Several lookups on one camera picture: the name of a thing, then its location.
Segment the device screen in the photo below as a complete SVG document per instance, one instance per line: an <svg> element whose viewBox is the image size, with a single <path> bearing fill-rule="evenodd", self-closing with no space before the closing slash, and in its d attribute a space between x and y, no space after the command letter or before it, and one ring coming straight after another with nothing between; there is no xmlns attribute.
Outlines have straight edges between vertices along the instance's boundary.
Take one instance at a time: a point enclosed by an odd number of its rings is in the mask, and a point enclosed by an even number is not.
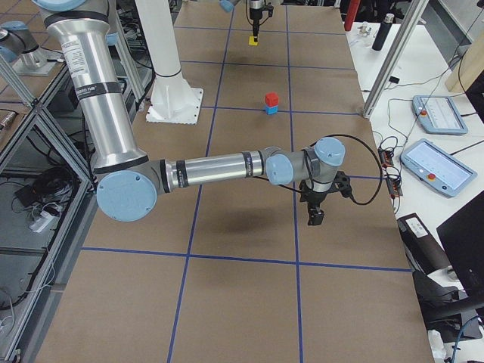
<svg viewBox="0 0 484 363"><path fill-rule="evenodd" d="M465 168L424 142L410 150L407 156L454 190L470 177Z"/></svg>
<svg viewBox="0 0 484 363"><path fill-rule="evenodd" d="M436 129L461 129L454 109L447 98L422 97L425 109L430 115L430 122Z"/></svg>

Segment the black monitor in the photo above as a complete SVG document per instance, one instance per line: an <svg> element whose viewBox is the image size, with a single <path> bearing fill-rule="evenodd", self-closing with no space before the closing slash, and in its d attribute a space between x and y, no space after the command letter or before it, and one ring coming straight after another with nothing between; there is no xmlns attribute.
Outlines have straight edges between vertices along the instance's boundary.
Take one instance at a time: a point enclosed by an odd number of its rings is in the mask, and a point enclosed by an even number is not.
<svg viewBox="0 0 484 363"><path fill-rule="evenodd" d="M414 282L427 329L437 329L444 342L451 342L468 319L484 316L484 191L443 222L437 234L465 292L441 287L419 271ZM463 339L481 336L474 320Z"/></svg>

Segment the white label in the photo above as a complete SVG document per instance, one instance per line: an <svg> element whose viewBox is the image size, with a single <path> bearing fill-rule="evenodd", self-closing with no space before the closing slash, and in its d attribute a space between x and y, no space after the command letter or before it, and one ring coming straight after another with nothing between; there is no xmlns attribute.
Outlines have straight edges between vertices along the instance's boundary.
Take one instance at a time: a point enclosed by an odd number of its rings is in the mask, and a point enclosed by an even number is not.
<svg viewBox="0 0 484 363"><path fill-rule="evenodd" d="M81 45L77 41L74 40L62 44L62 51L64 52L66 63L72 77L89 73L84 51L82 51Z"/></svg>
<svg viewBox="0 0 484 363"><path fill-rule="evenodd" d="M417 238L428 235L425 228L422 226L422 224L415 217L407 219L407 225L414 232L414 234L415 234L415 236L417 236Z"/></svg>

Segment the yellow block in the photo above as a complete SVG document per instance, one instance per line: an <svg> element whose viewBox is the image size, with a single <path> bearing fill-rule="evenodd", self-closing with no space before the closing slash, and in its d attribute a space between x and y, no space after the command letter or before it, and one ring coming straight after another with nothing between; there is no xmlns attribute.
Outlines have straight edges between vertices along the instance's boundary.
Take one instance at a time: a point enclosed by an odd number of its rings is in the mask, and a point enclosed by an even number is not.
<svg viewBox="0 0 484 363"><path fill-rule="evenodd" d="M258 45L258 44L259 44L259 42L256 41L254 36L249 37L249 45Z"/></svg>

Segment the red cube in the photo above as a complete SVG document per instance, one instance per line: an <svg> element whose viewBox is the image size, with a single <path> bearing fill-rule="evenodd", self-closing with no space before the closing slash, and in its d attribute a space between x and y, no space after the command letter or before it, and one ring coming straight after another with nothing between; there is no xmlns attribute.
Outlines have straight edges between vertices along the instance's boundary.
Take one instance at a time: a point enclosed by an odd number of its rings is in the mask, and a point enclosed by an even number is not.
<svg viewBox="0 0 484 363"><path fill-rule="evenodd" d="M269 107L279 105L279 96L275 92L269 92L265 95L265 104Z"/></svg>

